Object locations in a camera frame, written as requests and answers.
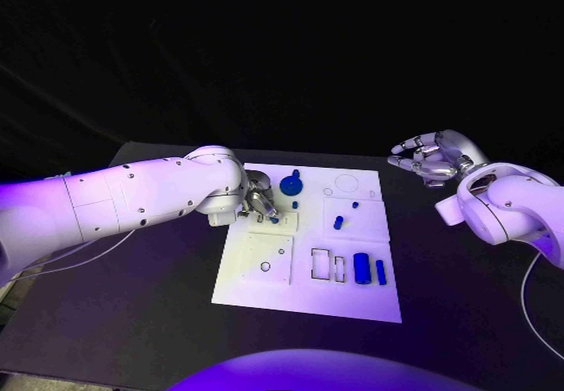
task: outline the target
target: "cable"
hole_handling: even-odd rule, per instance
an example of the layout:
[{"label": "cable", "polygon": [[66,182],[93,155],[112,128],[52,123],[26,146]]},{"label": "cable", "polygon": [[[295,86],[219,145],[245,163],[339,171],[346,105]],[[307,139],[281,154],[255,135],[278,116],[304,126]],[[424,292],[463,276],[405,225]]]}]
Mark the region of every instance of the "cable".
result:
[{"label": "cable", "polygon": [[33,273],[31,275],[24,275],[23,277],[17,277],[16,279],[11,279],[8,282],[13,282],[13,281],[18,281],[20,279],[29,279],[31,277],[36,277],[37,275],[44,275],[46,273],[53,273],[55,271],[62,271],[62,270],[68,270],[68,269],[72,269],[73,267],[76,266],[82,266],[83,264],[86,264],[88,262],[92,262],[95,259],[98,259],[99,257],[102,257],[125,240],[127,238],[131,236],[131,234],[135,232],[135,230],[132,230],[127,236],[112,245],[112,247],[109,247],[101,254],[98,254],[93,258],[88,259],[86,261],[82,261],[79,263],[76,263],[75,265],[70,265],[70,266],[66,266],[66,267],[60,267],[59,269],[53,269],[53,270],[46,270],[46,271],[42,271],[39,273]]},{"label": "cable", "polygon": [[545,346],[552,350],[552,353],[564,360],[564,356],[555,351],[554,347],[548,344],[548,342],[544,340],[541,335],[538,334],[538,331],[535,330],[535,327],[532,326],[529,316],[526,314],[526,306],[525,306],[525,285],[526,285],[526,279],[529,278],[529,274],[532,271],[532,266],[535,266],[538,257],[541,256],[541,253],[536,254],[535,259],[531,262],[529,269],[526,270],[525,277],[522,279],[522,284],[520,284],[520,307],[522,307],[522,313],[525,315],[526,323],[529,324],[531,330],[535,333],[538,339],[541,342],[545,344]]},{"label": "cable", "polygon": [[63,257],[68,257],[70,254],[75,254],[83,247],[88,247],[96,240],[98,240],[98,239],[91,240],[89,242],[85,242],[80,246],[78,246],[76,248],[73,248],[70,251],[66,251],[66,253],[60,254],[57,257],[49,258],[49,259],[47,259],[46,261],[43,261],[43,262],[33,263],[33,264],[29,265],[21,271],[34,269],[37,266],[43,266],[43,265],[46,265],[47,263],[57,261],[57,260],[62,259]]}]

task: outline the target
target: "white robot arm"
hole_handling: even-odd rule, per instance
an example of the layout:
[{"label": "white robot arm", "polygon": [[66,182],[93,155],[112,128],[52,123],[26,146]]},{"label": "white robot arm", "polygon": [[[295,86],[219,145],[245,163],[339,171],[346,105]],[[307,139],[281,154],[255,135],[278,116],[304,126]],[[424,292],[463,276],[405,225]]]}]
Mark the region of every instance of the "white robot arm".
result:
[{"label": "white robot arm", "polygon": [[243,171],[232,151],[209,146],[186,158],[0,186],[0,287],[46,254],[181,217],[235,222],[235,209],[277,217],[268,176]]},{"label": "white robot arm", "polygon": [[564,269],[564,189],[532,169],[490,163],[471,140],[444,130],[405,140],[392,153],[415,147],[414,159],[391,156],[388,162],[414,171],[427,187],[461,182],[456,195],[435,208],[451,226],[466,221],[489,244],[518,240],[531,244]]}]

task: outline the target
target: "blue object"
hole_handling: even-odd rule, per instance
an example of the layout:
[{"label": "blue object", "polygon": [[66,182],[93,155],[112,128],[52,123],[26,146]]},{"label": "blue object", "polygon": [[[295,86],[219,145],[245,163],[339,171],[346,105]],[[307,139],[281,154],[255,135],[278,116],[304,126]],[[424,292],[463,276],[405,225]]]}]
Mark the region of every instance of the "blue object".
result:
[{"label": "blue object", "polygon": [[300,194],[303,183],[300,180],[300,171],[295,169],[290,177],[280,181],[280,191],[285,196],[295,196]]},{"label": "blue object", "polygon": [[342,224],[343,224],[343,217],[342,217],[342,216],[337,216],[337,218],[334,219],[333,228],[334,228],[336,230],[339,230]]},{"label": "blue object", "polygon": [[368,254],[356,253],[353,256],[355,260],[355,283],[366,285],[372,282],[370,277],[370,263],[368,262]]},{"label": "blue object", "polygon": [[376,272],[378,272],[378,282],[381,285],[385,285],[383,262],[381,259],[376,260]]}]

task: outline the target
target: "table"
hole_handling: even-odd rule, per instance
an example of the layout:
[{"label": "table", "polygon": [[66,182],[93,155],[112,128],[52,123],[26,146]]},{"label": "table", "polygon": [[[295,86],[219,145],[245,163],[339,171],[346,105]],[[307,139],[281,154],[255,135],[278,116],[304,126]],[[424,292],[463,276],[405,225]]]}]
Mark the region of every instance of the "table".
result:
[{"label": "table", "polygon": [[[125,143],[111,165],[193,149]],[[379,157],[235,153],[242,162],[379,172],[402,323],[212,304],[228,227],[209,227],[206,216],[190,213],[138,230],[95,262],[37,279],[0,335],[0,371],[154,390],[229,358],[310,348],[404,362],[484,389],[559,388],[564,362],[536,340],[519,304],[535,250],[520,243],[493,247],[464,224],[444,224],[432,205],[456,183],[430,191]],[[122,237],[104,238],[59,265]],[[562,289],[564,270],[542,258],[529,312],[561,352]]]}]

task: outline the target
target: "white board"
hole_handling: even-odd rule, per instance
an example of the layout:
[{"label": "white board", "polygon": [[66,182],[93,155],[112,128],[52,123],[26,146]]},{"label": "white board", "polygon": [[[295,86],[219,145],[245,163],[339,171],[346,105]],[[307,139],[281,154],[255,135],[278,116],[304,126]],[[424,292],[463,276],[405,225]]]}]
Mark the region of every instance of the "white board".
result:
[{"label": "white board", "polygon": [[[278,224],[259,222],[252,214],[231,224],[212,303],[399,323],[378,172],[258,164],[243,167],[269,176],[282,216]],[[278,185],[294,169],[303,190],[290,197]],[[343,217],[339,230],[333,228],[336,216]],[[366,285],[355,283],[355,253],[369,255],[372,282]],[[385,285],[378,283],[376,260],[383,261]]]}]

